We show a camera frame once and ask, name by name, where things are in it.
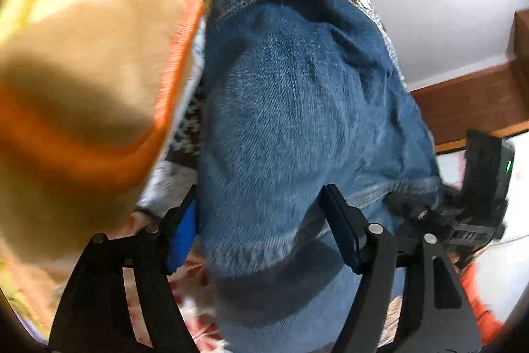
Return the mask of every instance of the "black camera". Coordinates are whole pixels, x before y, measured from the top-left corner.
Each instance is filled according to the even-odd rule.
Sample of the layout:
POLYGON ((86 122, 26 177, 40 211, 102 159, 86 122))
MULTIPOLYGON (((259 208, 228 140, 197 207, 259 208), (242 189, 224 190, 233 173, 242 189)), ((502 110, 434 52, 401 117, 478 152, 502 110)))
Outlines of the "black camera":
POLYGON ((418 197, 393 193, 384 203, 410 223, 401 235, 433 233, 446 251, 455 251, 460 268, 492 239, 501 239, 507 190, 514 164, 514 146, 474 129, 467 131, 462 189, 443 185, 441 202, 433 207, 418 197))

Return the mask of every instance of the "blue gripper pad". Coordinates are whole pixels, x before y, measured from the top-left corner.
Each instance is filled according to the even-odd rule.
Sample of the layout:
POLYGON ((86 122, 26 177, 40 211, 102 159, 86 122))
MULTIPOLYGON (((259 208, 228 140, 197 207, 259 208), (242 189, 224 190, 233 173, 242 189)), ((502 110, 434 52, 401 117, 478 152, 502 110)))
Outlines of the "blue gripper pad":
POLYGON ((169 253, 166 266, 170 273, 174 273, 187 259, 193 241, 197 235, 197 205, 192 200, 185 209, 181 222, 175 233, 169 239, 169 253))

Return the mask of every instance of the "metal screw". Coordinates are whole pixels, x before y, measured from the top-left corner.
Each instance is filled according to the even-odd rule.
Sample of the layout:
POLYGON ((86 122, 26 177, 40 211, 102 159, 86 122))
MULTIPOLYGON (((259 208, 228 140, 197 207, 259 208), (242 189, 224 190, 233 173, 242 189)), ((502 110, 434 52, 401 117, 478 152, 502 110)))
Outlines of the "metal screw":
POLYGON ((424 241, 428 244, 435 244, 437 242, 437 237, 433 233, 425 233, 424 241))
POLYGON ((367 229, 369 229, 369 232, 374 233, 375 235, 380 235, 383 233, 384 228, 380 226, 378 223, 371 223, 367 229))
POLYGON ((151 223, 145 227, 146 233, 149 233, 151 235, 157 233, 158 229, 160 229, 160 226, 158 226, 158 223, 151 223))
POLYGON ((105 241, 105 234, 104 233, 96 233, 92 237, 92 242, 94 244, 101 244, 103 241, 105 241))

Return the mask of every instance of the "denim fabric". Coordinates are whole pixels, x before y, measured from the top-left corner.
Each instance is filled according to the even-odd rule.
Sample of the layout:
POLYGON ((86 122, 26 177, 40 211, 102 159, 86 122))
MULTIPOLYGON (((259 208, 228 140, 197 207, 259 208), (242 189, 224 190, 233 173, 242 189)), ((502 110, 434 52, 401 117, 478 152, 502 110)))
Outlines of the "denim fabric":
MULTIPOLYGON (((435 195, 429 132, 377 26, 347 0, 212 0, 198 203, 235 353, 306 353, 333 342, 360 277, 322 210, 335 183, 393 230, 382 198, 435 195)), ((394 294, 403 286, 396 277, 394 294)))

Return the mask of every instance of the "orange fabric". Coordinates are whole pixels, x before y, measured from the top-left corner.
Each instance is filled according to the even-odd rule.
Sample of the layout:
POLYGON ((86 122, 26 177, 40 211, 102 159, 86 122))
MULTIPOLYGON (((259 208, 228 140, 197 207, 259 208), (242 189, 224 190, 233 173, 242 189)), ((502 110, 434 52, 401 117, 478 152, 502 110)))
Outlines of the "orange fabric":
POLYGON ((478 322, 481 342, 483 345, 486 345, 496 338, 502 329, 502 324, 496 320, 494 313, 479 299, 475 285, 476 273, 477 266, 475 262, 472 262, 461 275, 461 284, 467 294, 475 319, 478 322))
POLYGON ((171 122, 178 85, 204 3, 187 0, 169 50, 154 107, 153 127, 132 145, 83 142, 38 115, 0 82, 0 150, 60 184, 105 193, 126 192, 145 177, 171 122))

